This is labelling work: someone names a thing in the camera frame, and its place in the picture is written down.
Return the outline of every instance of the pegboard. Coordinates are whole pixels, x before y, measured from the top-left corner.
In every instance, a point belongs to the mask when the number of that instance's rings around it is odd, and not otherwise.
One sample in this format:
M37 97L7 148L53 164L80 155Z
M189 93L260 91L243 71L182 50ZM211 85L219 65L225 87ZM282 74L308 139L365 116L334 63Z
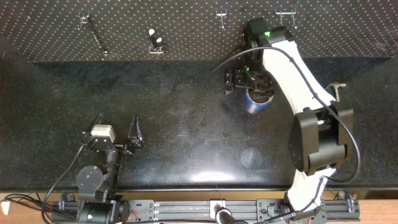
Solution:
M303 57L391 57L398 51L395 0L33 0L0 2L0 35L30 62L94 60L219 60L243 43L248 20L280 25L275 10L296 10L282 22L296 36ZM226 10L224 29L216 11ZM91 31L90 17L110 54ZM160 57L148 53L147 31L165 41Z

